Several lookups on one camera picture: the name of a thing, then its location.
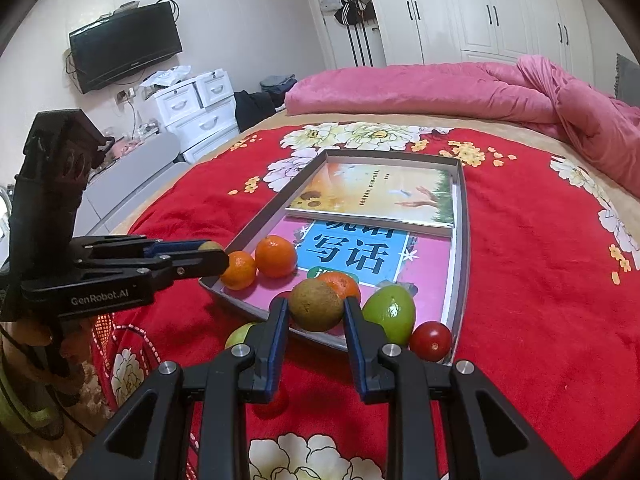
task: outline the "pink blanket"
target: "pink blanket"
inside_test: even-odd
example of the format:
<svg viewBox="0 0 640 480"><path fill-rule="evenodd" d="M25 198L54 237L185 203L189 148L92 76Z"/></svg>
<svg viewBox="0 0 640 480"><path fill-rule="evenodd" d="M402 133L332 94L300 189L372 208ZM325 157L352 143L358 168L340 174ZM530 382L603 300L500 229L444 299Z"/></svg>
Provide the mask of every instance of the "pink blanket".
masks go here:
<svg viewBox="0 0 640 480"><path fill-rule="evenodd" d="M502 63L343 68L286 97L290 115L441 114L520 124L571 143L640 198L640 108L594 90L542 56Z"/></svg>

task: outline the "sunflower book cover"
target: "sunflower book cover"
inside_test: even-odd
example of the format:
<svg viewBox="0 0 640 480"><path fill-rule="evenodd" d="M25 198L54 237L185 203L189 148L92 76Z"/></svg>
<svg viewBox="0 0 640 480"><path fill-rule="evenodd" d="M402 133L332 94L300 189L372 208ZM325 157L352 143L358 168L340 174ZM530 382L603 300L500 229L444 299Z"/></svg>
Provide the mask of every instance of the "sunflower book cover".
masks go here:
<svg viewBox="0 0 640 480"><path fill-rule="evenodd" d="M292 200L287 213L450 236L451 177L435 168L328 162Z"/></svg>

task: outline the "gray tray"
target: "gray tray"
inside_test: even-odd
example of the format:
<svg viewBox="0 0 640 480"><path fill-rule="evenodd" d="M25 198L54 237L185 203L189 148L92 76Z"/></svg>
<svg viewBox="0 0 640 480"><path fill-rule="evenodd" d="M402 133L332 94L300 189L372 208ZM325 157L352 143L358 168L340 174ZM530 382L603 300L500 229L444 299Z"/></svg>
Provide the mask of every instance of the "gray tray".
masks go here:
<svg viewBox="0 0 640 480"><path fill-rule="evenodd" d="M449 272L441 322L447 325L453 336L453 348L444 359L444 364L451 364L458 346L458 335L465 311L466 293L469 273L469 223L466 204L465 178L462 164L456 158L420 153L406 152L374 152L369 150L325 150L306 165L262 210L240 231L238 236L226 248L227 253L233 251L253 252L258 241L267 236L276 224L286 215L286 208L311 181L316 172L326 162L343 162L350 164L397 164L415 168L437 168L448 171L452 182L454 209L454 227L451 230L451 246L449 253ZM406 230L406 225L399 224L398 229ZM222 291L222 282L217 277L200 279L200 285L206 288L214 298L222 298L256 320L265 320L268 311L238 300ZM306 332L290 327L290 331L331 348L346 351L344 336L329 333Z"/></svg>

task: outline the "tv screen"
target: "tv screen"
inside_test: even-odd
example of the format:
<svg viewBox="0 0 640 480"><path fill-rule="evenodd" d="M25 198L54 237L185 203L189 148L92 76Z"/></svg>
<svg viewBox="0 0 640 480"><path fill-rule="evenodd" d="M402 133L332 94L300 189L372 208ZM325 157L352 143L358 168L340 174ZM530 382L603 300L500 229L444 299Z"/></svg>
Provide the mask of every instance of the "tv screen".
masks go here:
<svg viewBox="0 0 640 480"><path fill-rule="evenodd" d="M182 52L169 2L118 12L69 34L83 94Z"/></svg>

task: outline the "white wardrobe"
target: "white wardrobe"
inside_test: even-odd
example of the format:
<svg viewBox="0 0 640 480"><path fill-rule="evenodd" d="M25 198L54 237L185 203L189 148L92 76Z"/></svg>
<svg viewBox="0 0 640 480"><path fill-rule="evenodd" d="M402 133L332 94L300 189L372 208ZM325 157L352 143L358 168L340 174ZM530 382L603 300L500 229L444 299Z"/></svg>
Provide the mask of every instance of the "white wardrobe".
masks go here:
<svg viewBox="0 0 640 480"><path fill-rule="evenodd" d="M593 83L582 0L373 0L388 64L542 54Z"/></svg>

